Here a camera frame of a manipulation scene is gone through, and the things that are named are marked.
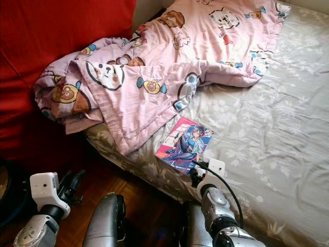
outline white robot part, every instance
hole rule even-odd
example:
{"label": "white robot part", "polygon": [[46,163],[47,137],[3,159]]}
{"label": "white robot part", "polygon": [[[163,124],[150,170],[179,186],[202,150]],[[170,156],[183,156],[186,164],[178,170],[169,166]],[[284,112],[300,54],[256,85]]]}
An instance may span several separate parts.
{"label": "white robot part", "polygon": [[[217,173],[218,175],[220,175],[221,177],[224,176],[224,172],[225,172],[225,163],[223,161],[219,161],[216,160],[215,158],[211,158],[209,160],[209,165],[208,168],[211,169],[212,171],[214,171],[215,173]],[[197,188],[196,188],[196,192],[197,192],[197,200],[199,202],[201,202],[202,200],[202,195],[201,195],[201,189],[204,185],[207,184],[213,184],[215,185],[217,188],[221,188],[221,181],[212,173],[206,171],[206,175],[204,177],[204,179],[198,184]]]}
{"label": "white robot part", "polygon": [[38,211],[44,205],[55,205],[64,212],[65,219],[70,213],[70,207],[57,195],[59,188],[58,175],[56,172],[37,173],[30,177],[31,194],[38,206]]}

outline hardwood floor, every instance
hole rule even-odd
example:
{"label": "hardwood floor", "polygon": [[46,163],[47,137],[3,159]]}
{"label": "hardwood floor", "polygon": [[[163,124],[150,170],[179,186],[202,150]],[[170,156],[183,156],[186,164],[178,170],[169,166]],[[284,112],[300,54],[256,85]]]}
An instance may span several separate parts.
{"label": "hardwood floor", "polygon": [[[77,195],[84,195],[82,204],[74,204],[70,215],[61,222],[57,247],[82,246],[93,212],[108,192],[123,195],[129,222],[126,246],[177,246],[177,233],[182,206],[141,179],[122,171],[95,152],[88,154]],[[15,237],[31,215],[5,226],[0,232],[0,246]]]}

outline red sofa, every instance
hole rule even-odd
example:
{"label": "red sofa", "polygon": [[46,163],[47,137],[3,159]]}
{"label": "red sofa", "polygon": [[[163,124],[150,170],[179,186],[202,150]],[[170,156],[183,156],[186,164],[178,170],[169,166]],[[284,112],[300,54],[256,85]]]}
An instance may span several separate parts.
{"label": "red sofa", "polygon": [[78,135],[42,115],[32,85],[52,61],[102,37],[131,36],[136,0],[0,1],[0,157],[30,172],[83,158]]}

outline bed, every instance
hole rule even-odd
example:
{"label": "bed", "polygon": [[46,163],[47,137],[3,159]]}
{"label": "bed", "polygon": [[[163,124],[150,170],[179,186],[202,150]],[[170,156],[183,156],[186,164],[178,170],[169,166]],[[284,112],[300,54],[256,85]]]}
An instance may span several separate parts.
{"label": "bed", "polygon": [[183,202],[195,196],[189,176],[155,153],[180,117],[192,119],[214,130],[204,159],[226,163],[248,229],[270,246],[328,246],[328,40],[328,15],[293,6],[274,63],[254,86],[198,88],[184,110],[129,155],[118,153],[104,123],[84,134],[106,159]]}

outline gray bed sheet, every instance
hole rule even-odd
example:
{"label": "gray bed sheet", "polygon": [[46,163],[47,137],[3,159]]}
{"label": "gray bed sheet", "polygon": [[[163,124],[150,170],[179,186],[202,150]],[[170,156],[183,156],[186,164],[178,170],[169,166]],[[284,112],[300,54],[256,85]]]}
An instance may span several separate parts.
{"label": "gray bed sheet", "polygon": [[85,134],[122,169],[179,201],[191,200],[189,177],[154,156],[181,116],[214,130],[204,158],[226,163],[225,179],[248,230],[268,246],[329,246],[328,15],[292,6],[259,83],[198,89],[186,109],[128,156],[115,151],[106,125]]}

